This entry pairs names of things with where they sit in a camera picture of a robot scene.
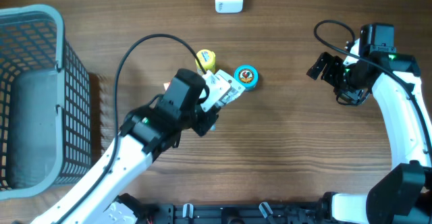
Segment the yellow cylindrical container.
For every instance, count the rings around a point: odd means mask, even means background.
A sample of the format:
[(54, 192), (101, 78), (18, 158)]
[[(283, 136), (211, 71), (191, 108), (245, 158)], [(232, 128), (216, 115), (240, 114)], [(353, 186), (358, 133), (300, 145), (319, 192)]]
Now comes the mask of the yellow cylindrical container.
[(196, 62), (196, 68), (198, 74), (203, 75), (208, 70), (210, 70), (213, 74), (215, 73), (216, 56), (214, 52), (208, 49), (202, 49), (196, 54), (196, 56), (198, 57), (202, 67), (205, 69), (204, 71), (202, 71), (201, 67), (199, 66), (199, 63)]

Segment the teal tin can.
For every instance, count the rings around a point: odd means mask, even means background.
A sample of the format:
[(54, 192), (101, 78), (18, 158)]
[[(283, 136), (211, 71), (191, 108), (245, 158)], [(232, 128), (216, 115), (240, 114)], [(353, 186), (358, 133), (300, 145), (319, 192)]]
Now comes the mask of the teal tin can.
[(254, 90), (259, 81), (257, 69), (251, 65), (241, 65), (234, 72), (234, 78), (245, 87), (246, 91)]

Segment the red silver foil packet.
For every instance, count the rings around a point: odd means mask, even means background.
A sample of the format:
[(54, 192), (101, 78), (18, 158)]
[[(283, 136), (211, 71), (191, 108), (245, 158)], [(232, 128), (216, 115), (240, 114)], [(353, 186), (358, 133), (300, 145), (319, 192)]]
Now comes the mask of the red silver foil packet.
[(229, 74), (228, 78), (229, 78), (229, 82), (230, 82), (231, 85), (232, 85), (232, 90), (231, 90), (232, 101), (231, 101), (231, 102), (233, 102), (233, 101), (235, 101), (237, 98), (239, 98), (240, 95), (245, 91), (245, 87), (244, 87), (243, 85), (241, 85), (238, 81), (236, 81), (236, 80), (234, 79), (234, 77), (231, 76), (230, 74)]

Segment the red snack box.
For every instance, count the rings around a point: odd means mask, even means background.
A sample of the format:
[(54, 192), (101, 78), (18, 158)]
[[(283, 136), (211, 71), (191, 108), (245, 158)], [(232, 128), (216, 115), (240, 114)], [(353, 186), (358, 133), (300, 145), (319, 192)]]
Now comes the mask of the red snack box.
[(167, 90), (167, 89), (169, 88), (169, 85), (170, 85), (170, 83), (169, 83), (169, 82), (166, 82), (166, 83), (164, 83), (164, 84), (163, 84), (163, 86), (164, 86), (164, 89), (165, 89), (165, 90)]

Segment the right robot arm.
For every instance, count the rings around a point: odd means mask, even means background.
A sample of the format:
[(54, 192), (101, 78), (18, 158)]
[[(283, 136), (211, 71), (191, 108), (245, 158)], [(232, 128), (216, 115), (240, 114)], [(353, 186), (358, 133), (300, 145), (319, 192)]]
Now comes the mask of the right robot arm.
[(394, 26), (366, 24), (345, 48), (319, 42), (346, 57), (320, 54), (307, 76), (333, 86), (336, 101), (357, 107), (377, 101), (391, 150), (391, 171), (366, 194), (326, 193), (318, 223), (430, 223), (431, 120), (423, 101), (421, 70), (394, 46)]

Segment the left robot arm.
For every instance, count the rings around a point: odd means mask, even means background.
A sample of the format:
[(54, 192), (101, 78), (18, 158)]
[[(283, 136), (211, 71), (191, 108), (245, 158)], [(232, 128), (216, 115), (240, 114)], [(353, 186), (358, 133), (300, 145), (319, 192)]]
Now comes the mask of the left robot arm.
[(35, 223), (136, 223), (138, 213), (119, 193), (157, 157), (180, 143), (183, 130), (204, 136), (224, 106), (232, 80), (220, 72), (179, 69), (155, 105), (131, 111), (104, 155)]

